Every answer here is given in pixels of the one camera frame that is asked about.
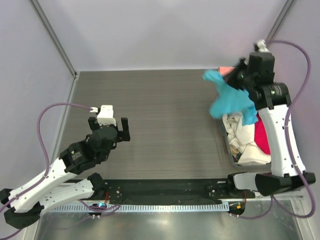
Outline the left aluminium frame post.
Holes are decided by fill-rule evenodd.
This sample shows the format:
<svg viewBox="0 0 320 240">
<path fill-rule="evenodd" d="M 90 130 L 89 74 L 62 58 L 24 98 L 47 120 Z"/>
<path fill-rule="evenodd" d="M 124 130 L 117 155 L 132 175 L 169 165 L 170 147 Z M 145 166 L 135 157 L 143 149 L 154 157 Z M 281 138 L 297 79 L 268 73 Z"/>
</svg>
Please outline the left aluminium frame post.
<svg viewBox="0 0 320 240">
<path fill-rule="evenodd" d="M 72 77 L 75 78 L 77 76 L 77 71 L 73 67 L 69 57 L 67 56 L 66 51 L 64 50 L 58 36 L 56 35 L 49 19 L 47 18 L 42 6 L 40 5 L 38 0 L 29 0 L 30 5 L 33 7 L 36 15 L 38 16 L 40 22 L 42 23 L 45 31 L 47 32 L 48 36 L 50 37 L 53 45 L 55 46 L 56 50 L 58 51 L 60 57 L 62 58 L 64 64 L 66 65 L 68 71 L 71 73 Z"/>
</svg>

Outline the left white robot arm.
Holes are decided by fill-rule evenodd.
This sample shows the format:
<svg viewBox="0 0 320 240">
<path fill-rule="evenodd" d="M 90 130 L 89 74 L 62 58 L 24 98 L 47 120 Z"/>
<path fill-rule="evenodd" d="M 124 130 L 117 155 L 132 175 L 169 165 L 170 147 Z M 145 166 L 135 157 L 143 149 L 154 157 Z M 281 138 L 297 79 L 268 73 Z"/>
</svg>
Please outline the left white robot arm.
<svg viewBox="0 0 320 240">
<path fill-rule="evenodd" d="M 61 205 L 82 199 L 101 200 L 105 196 L 107 185 L 98 173 L 58 189 L 60 184 L 105 162 L 118 143 L 131 139 L 126 117 L 121 118 L 122 129 L 114 121 L 100 124 L 96 117 L 90 117 L 88 122 L 92 133 L 70 144 L 48 170 L 16 189 L 1 190 L 0 202 L 7 207 L 4 219 L 8 225 L 20 230 Z"/>
</svg>

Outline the right aluminium frame post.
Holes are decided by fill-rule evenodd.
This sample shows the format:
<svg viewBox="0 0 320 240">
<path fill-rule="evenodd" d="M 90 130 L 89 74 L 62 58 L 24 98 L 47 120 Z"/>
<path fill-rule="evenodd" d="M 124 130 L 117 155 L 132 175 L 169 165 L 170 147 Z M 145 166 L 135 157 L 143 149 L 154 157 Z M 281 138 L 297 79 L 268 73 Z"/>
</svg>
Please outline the right aluminium frame post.
<svg viewBox="0 0 320 240">
<path fill-rule="evenodd" d="M 283 7 L 281 8 L 279 14 L 277 15 L 270 31 L 268 32 L 265 41 L 266 43 L 270 43 L 275 39 L 277 36 L 278 32 L 282 28 L 286 18 L 290 14 L 291 10 L 294 8 L 297 0 L 286 0 Z"/>
</svg>

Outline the aluminium frame post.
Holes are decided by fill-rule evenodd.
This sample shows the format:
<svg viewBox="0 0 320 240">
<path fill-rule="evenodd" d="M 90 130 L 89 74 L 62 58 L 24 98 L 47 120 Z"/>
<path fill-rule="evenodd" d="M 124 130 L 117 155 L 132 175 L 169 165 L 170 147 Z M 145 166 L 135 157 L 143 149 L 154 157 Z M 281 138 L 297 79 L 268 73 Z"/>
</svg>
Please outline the aluminium frame post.
<svg viewBox="0 0 320 240">
<path fill-rule="evenodd" d="M 279 14 L 277 15 L 270 31 L 268 32 L 265 41 L 266 43 L 270 43 L 275 39 L 277 36 L 278 32 L 282 28 L 286 18 L 290 14 L 291 10 L 294 8 L 297 0 L 286 0 L 283 7 L 281 8 Z"/>
<path fill-rule="evenodd" d="M 56 35 L 49 19 L 47 18 L 42 6 L 40 5 L 38 0 L 29 0 L 30 5 L 33 7 L 36 15 L 38 16 L 40 22 L 42 23 L 45 31 L 47 32 L 48 36 L 50 37 L 53 45 L 55 46 L 56 50 L 58 51 L 60 57 L 62 58 L 64 64 L 66 65 L 68 71 L 71 73 L 72 77 L 75 78 L 77 76 L 77 71 L 73 67 L 69 57 L 67 56 L 66 51 L 64 50 L 58 36 Z"/>
</svg>

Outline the turquoise t shirt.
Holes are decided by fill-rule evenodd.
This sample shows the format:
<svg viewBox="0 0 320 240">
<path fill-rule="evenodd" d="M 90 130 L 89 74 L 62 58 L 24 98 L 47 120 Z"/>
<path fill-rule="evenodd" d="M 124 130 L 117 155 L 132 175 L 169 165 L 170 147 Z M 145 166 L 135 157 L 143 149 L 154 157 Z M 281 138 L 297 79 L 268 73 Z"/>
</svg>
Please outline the turquoise t shirt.
<svg viewBox="0 0 320 240">
<path fill-rule="evenodd" d="M 249 98 L 248 91 L 237 90 L 229 86 L 217 70 L 206 70 L 202 78 L 216 86 L 217 98 L 209 108 L 209 113 L 214 119 L 221 119 L 224 115 L 242 113 L 244 126 L 255 124 L 258 121 L 258 112 L 254 102 Z"/>
</svg>

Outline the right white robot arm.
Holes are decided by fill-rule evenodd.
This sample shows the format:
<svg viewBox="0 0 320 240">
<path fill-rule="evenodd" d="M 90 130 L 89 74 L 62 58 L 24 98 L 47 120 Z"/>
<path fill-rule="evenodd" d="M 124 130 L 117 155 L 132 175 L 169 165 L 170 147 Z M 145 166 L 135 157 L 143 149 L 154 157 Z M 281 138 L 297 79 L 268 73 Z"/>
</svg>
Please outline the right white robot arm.
<svg viewBox="0 0 320 240">
<path fill-rule="evenodd" d="M 248 61 L 241 59 L 224 78 L 231 87 L 247 90 L 261 118 L 268 140 L 271 170 L 267 173 L 239 172 L 228 175 L 225 192 L 237 198 L 244 190 L 272 196 L 314 184 L 316 176 L 307 172 L 300 159 L 292 128 L 292 105 L 288 87 L 274 82 L 275 57 L 254 51 Z"/>
</svg>

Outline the folded pink t shirt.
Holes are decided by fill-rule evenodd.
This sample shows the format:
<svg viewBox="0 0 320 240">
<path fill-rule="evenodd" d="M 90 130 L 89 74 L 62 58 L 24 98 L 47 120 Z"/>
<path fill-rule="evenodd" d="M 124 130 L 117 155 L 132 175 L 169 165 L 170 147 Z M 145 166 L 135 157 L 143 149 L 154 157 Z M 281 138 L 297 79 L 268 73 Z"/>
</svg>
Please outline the folded pink t shirt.
<svg viewBox="0 0 320 240">
<path fill-rule="evenodd" d="M 234 66 L 220 66 L 218 68 L 218 72 L 222 75 L 222 76 L 225 76 L 227 75 L 228 73 L 230 73 L 231 71 L 234 70 Z"/>
</svg>

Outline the red t shirt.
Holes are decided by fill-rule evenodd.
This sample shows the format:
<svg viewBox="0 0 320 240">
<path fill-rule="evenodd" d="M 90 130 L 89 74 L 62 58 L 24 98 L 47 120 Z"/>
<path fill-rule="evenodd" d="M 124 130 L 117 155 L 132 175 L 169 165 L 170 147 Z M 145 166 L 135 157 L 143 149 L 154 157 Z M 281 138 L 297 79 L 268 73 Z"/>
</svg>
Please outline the red t shirt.
<svg viewBox="0 0 320 240">
<path fill-rule="evenodd" d="M 257 115 L 257 122 L 254 124 L 254 141 L 264 154 L 271 154 L 265 126 L 259 115 Z"/>
</svg>

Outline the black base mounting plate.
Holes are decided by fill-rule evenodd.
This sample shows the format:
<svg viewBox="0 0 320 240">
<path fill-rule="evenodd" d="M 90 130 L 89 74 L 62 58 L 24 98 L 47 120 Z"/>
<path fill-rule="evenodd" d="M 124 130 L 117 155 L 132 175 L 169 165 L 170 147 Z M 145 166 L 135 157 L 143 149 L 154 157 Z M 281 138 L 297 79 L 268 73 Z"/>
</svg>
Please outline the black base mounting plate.
<svg viewBox="0 0 320 240">
<path fill-rule="evenodd" d="M 244 190 L 232 190 L 226 178 L 106 179 L 105 184 L 109 202 L 120 205 L 218 205 L 249 197 Z"/>
</svg>

